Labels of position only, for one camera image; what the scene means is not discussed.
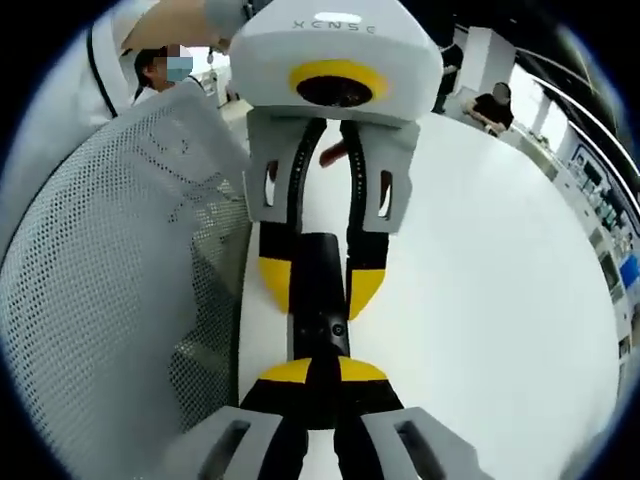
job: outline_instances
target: face mask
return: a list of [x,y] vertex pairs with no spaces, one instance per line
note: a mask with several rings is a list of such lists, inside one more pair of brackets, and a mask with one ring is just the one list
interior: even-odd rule
[[181,82],[193,70],[193,57],[189,50],[180,46],[180,56],[167,57],[167,80]]

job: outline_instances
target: white lab coat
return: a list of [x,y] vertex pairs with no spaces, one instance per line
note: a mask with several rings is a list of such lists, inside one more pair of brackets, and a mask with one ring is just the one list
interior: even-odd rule
[[[96,66],[117,112],[131,107],[138,86],[136,52],[123,57],[122,42],[157,2],[125,0],[93,27]],[[12,219],[26,210],[35,186],[111,118],[89,66],[83,31],[44,79],[16,133],[2,176],[0,227],[15,228]]]

